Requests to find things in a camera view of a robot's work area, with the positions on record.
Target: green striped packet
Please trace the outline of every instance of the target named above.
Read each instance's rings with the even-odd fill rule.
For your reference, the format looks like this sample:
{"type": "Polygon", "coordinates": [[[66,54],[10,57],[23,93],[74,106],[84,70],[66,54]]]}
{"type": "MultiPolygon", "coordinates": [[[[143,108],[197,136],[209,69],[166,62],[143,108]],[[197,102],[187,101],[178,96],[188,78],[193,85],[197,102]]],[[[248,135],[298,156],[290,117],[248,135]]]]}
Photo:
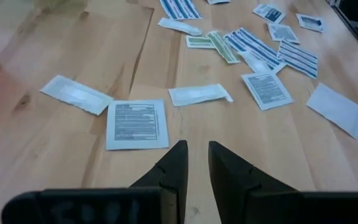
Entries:
{"type": "Polygon", "coordinates": [[[219,54],[224,59],[226,59],[227,63],[241,63],[240,60],[238,60],[238,58],[231,51],[231,48],[228,46],[228,44],[219,35],[218,31],[211,31],[206,36],[211,40],[219,54]]]}
{"type": "Polygon", "coordinates": [[[211,40],[208,37],[193,37],[187,35],[186,45],[188,48],[215,49],[215,45],[211,42],[211,40]]]}

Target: white paper packet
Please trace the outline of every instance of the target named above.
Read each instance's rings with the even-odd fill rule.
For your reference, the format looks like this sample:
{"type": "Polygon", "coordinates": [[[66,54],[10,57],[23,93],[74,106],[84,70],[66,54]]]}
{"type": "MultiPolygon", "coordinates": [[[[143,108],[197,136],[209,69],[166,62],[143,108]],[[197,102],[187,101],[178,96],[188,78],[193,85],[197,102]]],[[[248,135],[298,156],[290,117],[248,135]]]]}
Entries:
{"type": "Polygon", "coordinates": [[[262,111],[293,103],[290,93],[272,73],[246,74],[241,78],[262,111]]]}
{"type": "Polygon", "coordinates": [[[277,6],[271,4],[260,4],[253,12],[269,22],[273,22],[274,24],[279,24],[285,17],[285,13],[283,11],[281,11],[277,6]]]}
{"type": "Polygon", "coordinates": [[[40,91],[96,115],[113,102],[112,97],[61,75],[53,78],[40,91]]]}
{"type": "Polygon", "coordinates": [[[266,62],[257,59],[250,51],[238,52],[255,73],[272,72],[266,62]]]}
{"type": "Polygon", "coordinates": [[[107,117],[106,149],[169,147],[163,99],[113,101],[107,117]]]}
{"type": "Polygon", "coordinates": [[[306,105],[358,139],[358,105],[353,101],[319,83],[306,105]]]}
{"type": "Polygon", "coordinates": [[[307,16],[303,14],[296,14],[299,25],[302,28],[324,32],[326,30],[326,23],[321,17],[307,16]]]}
{"type": "Polygon", "coordinates": [[[186,36],[186,45],[188,48],[196,49],[215,49],[215,45],[208,37],[186,36]]]}
{"type": "Polygon", "coordinates": [[[208,4],[229,3],[230,0],[208,0],[208,4]]]}
{"type": "Polygon", "coordinates": [[[272,36],[272,40],[281,41],[286,39],[287,41],[294,44],[301,43],[290,26],[271,23],[267,24],[267,26],[270,36],[272,36]]]}
{"type": "Polygon", "coordinates": [[[230,94],[221,84],[173,88],[168,91],[174,106],[186,106],[220,98],[233,102],[230,94]]]}
{"type": "Polygon", "coordinates": [[[203,33],[202,30],[200,30],[197,27],[193,27],[189,24],[185,24],[184,22],[174,21],[171,19],[161,18],[160,22],[158,24],[162,27],[179,30],[182,32],[185,32],[190,35],[201,35],[203,33]]]}

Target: blue striped packet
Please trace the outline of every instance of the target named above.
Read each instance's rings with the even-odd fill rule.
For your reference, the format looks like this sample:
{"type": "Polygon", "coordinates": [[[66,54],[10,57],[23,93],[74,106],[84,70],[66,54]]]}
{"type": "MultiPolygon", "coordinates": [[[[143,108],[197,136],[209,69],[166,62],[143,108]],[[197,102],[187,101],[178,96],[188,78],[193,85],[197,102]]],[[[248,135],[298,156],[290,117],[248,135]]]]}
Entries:
{"type": "Polygon", "coordinates": [[[310,78],[317,78],[318,59],[315,54],[303,50],[287,40],[282,40],[277,58],[282,59],[287,65],[306,74],[310,78]]]}
{"type": "Polygon", "coordinates": [[[277,59],[277,53],[273,48],[244,28],[226,34],[224,40],[238,52],[250,51],[255,58],[266,62],[273,73],[278,73],[286,65],[277,59]]]}
{"type": "Polygon", "coordinates": [[[160,3],[170,19],[202,19],[191,0],[160,0],[160,3]]]}

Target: wooden tabletop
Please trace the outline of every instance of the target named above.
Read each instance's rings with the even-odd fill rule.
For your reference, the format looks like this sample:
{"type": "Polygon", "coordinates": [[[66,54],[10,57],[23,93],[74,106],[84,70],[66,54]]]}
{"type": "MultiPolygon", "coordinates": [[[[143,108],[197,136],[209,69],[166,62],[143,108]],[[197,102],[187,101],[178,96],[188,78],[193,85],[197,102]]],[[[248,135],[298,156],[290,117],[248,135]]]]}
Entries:
{"type": "Polygon", "coordinates": [[[116,99],[164,98],[170,145],[189,146],[187,223],[220,223],[209,180],[208,141],[225,145],[298,190],[358,190],[358,140],[305,106],[319,82],[358,104],[358,42],[323,0],[194,0],[205,32],[244,27],[277,49],[259,3],[287,12],[301,46],[317,54],[318,79],[286,67],[278,77],[294,103],[261,111],[240,75],[215,50],[188,49],[185,35],[157,25],[158,0],[70,2],[52,12],[32,1],[0,0],[0,212],[13,196],[45,188],[127,187],[167,149],[106,151],[100,116],[39,90],[62,74],[116,99]],[[324,34],[302,29],[295,13],[325,18],[324,34]],[[233,103],[174,108],[168,88],[220,83],[233,103]]]}

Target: wood grain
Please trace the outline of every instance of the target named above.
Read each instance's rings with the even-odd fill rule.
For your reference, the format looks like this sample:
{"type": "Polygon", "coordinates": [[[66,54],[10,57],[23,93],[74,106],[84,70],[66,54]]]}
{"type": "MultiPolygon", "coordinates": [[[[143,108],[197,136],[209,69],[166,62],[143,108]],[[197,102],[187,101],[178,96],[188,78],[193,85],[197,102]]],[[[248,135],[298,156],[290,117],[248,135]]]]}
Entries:
{"type": "Polygon", "coordinates": [[[358,104],[358,42],[321,0],[195,1],[205,32],[245,27],[277,49],[252,13],[260,3],[286,11],[301,46],[317,54],[319,77],[289,67],[278,77],[294,103],[261,111],[240,75],[215,50],[188,49],[185,35],[157,25],[158,1],[92,0],[40,12],[33,1],[0,0],[0,212],[16,194],[45,188],[126,187],[167,149],[105,150],[107,111],[93,116],[39,93],[55,75],[117,99],[163,98],[170,145],[188,140],[187,223],[220,223],[209,181],[215,140],[299,190],[358,190],[358,140],[305,106],[322,82],[358,104]],[[295,13],[323,17],[327,33],[302,29],[295,13]],[[167,88],[220,83],[234,98],[173,107],[167,88]]]}

